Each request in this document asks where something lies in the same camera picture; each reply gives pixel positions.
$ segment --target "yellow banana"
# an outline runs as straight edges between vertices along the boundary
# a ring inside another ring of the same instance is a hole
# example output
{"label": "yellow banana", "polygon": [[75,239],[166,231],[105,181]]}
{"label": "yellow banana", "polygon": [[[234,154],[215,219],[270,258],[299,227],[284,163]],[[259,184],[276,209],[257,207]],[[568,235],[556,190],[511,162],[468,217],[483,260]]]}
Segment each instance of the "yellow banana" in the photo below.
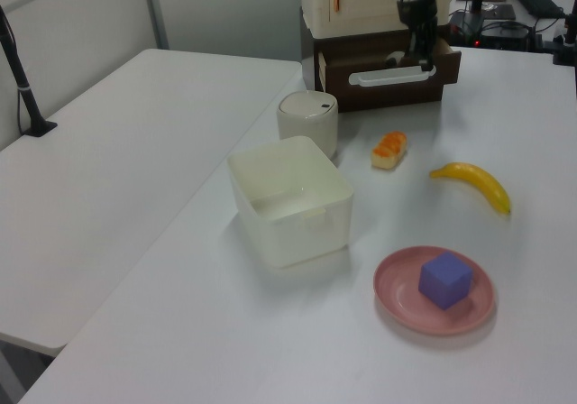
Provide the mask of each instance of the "yellow banana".
{"label": "yellow banana", "polygon": [[511,213],[511,203],[507,191],[483,168],[465,162],[451,162],[429,173],[433,179],[449,177],[471,183],[487,198],[495,210],[503,214]]}

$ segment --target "purple block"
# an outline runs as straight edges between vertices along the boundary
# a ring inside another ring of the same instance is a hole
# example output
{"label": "purple block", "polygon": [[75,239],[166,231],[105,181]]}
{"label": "purple block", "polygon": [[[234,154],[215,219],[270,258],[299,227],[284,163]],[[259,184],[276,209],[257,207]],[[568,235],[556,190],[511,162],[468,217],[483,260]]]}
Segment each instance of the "purple block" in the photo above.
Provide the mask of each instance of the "purple block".
{"label": "purple block", "polygon": [[466,298],[471,289],[472,269],[450,252],[443,252],[421,267],[418,290],[441,309]]}

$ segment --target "square plastic bin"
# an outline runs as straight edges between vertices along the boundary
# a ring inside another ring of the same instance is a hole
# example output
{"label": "square plastic bin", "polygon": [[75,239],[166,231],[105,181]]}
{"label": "square plastic bin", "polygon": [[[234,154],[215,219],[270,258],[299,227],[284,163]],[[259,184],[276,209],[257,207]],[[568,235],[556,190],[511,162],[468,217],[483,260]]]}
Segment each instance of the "square plastic bin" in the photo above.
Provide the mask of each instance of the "square plastic bin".
{"label": "square plastic bin", "polygon": [[353,188],[307,137],[228,158],[234,200],[262,259],[285,267],[347,245]]}

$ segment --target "black stand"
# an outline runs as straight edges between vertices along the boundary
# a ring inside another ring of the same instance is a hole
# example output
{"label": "black stand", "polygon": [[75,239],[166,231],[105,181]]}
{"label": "black stand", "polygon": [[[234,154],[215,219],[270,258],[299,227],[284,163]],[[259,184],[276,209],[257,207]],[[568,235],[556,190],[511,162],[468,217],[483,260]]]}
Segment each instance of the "black stand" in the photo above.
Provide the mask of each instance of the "black stand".
{"label": "black stand", "polygon": [[470,12],[455,12],[450,24],[459,30],[457,36],[452,35],[451,44],[461,46],[476,46],[481,37],[485,18],[482,13],[483,0],[472,0]]}
{"label": "black stand", "polygon": [[575,35],[577,34],[577,0],[573,3],[573,10],[565,18],[567,25],[567,33],[563,41],[563,47],[554,52],[553,64],[562,66],[577,66],[575,61],[577,55],[575,54]]}
{"label": "black stand", "polygon": [[537,52],[553,54],[553,64],[559,66],[575,66],[577,68],[577,47],[575,35],[577,34],[577,0],[573,4],[573,10],[565,16],[567,33],[564,38],[555,38],[554,41],[542,41],[541,35],[536,36]]}
{"label": "black stand", "polygon": [[2,6],[0,6],[0,41],[2,42],[2,47],[6,54],[6,58],[8,59],[8,64],[10,64],[10,69],[14,75],[14,79],[16,79],[18,92],[22,96],[26,109],[28,109],[28,114],[30,115],[30,129],[25,131],[23,134],[35,137],[43,136],[46,132],[51,131],[57,125],[56,123],[44,120],[40,114],[34,95],[30,90],[28,78],[24,73],[22,63],[18,57],[16,45],[13,41],[12,34],[10,33],[8,20],[6,19],[4,10],[2,10]]}

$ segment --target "white wall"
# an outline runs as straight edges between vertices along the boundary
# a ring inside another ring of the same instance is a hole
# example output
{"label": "white wall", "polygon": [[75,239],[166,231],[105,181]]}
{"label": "white wall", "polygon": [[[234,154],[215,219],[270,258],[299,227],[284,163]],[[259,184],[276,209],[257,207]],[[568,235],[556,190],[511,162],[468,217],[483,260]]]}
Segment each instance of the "white wall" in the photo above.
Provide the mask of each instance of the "white wall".
{"label": "white wall", "polygon": [[[35,0],[7,17],[45,118],[140,51],[156,47],[146,0]],[[0,51],[0,150],[19,136],[15,114],[16,85]]]}
{"label": "white wall", "polygon": [[169,48],[300,61],[300,0],[157,0]]}

